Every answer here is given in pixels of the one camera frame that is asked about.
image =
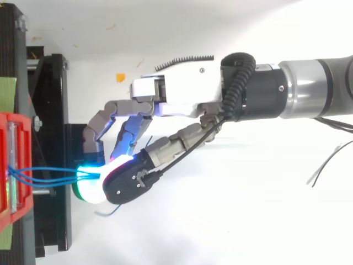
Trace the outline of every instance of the green light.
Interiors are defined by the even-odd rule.
[[[111,161],[109,164],[101,167],[78,167],[77,170],[87,173],[100,173],[99,179],[85,179],[77,182],[77,188],[80,196],[83,200],[98,204],[106,200],[106,196],[103,191],[103,182],[107,175],[117,167],[132,160],[132,156],[122,155]],[[85,173],[77,173],[77,177],[86,176]]]

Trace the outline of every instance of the black coiled cable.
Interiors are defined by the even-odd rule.
[[[238,99],[241,97],[248,80],[255,71],[256,61],[250,54],[237,52],[226,56],[221,61],[221,66],[236,66],[238,68],[234,80],[226,91],[226,95],[222,101],[222,115],[226,120],[231,120],[236,115],[235,109]]]

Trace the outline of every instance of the green tape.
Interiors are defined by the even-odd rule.
[[[12,224],[5,227],[0,233],[0,250],[10,250],[12,241]]]
[[[0,77],[0,112],[13,112],[15,106],[16,81],[14,77]],[[12,224],[0,232],[0,250],[10,250]]]
[[[15,77],[0,77],[0,112],[13,112],[16,81]]]

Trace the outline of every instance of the robotic arm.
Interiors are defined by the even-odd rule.
[[[227,56],[221,68],[213,56],[173,60],[134,80],[131,100],[108,102],[92,118],[83,132],[85,161],[104,164],[100,138],[117,116],[129,119],[118,134],[111,161],[132,155],[154,115],[201,116],[200,123],[157,140],[108,174],[103,183],[108,201],[130,202],[193,149],[212,141],[226,121],[353,114],[352,63],[353,56],[256,65],[247,54]]]

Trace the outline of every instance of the white background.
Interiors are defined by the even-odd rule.
[[[129,98],[134,78],[178,56],[220,60],[245,51],[258,63],[278,63],[353,54],[347,0],[14,2],[29,17],[28,45],[45,45],[70,62],[71,123]],[[116,73],[126,81],[117,83]],[[192,122],[155,118],[138,148]],[[106,154],[120,125],[104,138]],[[115,205],[72,197],[72,247],[49,247],[38,264],[353,264],[353,146],[328,164],[314,189],[306,185],[349,140],[308,119],[226,124],[213,143],[110,218],[93,212]]]

